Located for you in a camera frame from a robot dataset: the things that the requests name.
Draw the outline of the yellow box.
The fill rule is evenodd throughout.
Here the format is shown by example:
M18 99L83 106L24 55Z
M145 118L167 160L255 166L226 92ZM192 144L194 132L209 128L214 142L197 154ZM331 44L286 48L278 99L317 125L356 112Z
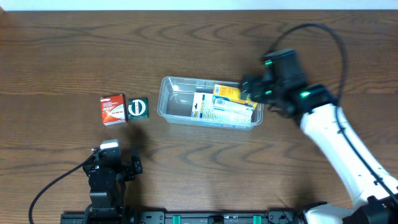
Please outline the yellow box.
M233 103L239 103L246 106L251 106L256 109L257 103L253 102L249 96L242 98L242 93L239 88L216 84L213 89L213 96L215 98L222 98Z

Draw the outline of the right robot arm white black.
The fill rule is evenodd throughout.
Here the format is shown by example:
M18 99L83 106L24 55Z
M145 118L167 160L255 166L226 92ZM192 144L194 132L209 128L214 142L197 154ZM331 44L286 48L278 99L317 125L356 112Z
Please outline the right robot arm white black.
M292 49L261 58L265 73L244 77L243 96L268 105L321 150L352 201L351 209L318 202L303 208L296 223L397 223L397 179L376 160L347 121L338 100L322 84L309 84Z

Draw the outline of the large blue white box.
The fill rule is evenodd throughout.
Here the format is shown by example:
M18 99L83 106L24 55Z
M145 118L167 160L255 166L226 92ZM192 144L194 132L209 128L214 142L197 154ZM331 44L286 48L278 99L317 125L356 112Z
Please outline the large blue white box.
M191 117L216 120L211 93L194 93Z

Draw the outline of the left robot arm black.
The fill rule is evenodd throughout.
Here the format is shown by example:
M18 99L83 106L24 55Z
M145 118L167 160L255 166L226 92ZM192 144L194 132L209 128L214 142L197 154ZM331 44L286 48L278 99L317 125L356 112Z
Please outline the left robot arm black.
M123 163L117 139L103 141L83 163L89 178L91 215L89 223L129 223L131 210L124 205L126 182L143 173L138 154Z

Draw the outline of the dark green small box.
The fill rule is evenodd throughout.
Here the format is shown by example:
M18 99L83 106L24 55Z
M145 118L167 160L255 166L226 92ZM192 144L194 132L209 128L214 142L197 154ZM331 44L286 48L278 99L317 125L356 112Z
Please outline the dark green small box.
M131 99L127 101L128 119L147 119L149 117L149 105L147 98Z

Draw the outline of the red orange small box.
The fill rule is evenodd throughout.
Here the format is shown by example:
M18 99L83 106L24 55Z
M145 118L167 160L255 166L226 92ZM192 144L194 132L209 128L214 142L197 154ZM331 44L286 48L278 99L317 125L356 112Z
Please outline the red orange small box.
M105 126L126 123L126 107L123 95L114 95L100 99L102 122Z

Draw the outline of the slim white blue box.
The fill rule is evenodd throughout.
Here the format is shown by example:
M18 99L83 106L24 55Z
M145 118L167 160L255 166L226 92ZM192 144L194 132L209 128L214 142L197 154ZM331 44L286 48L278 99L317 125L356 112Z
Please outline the slim white blue box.
M215 98L213 112L223 120L237 123L250 123L254 109L222 98Z

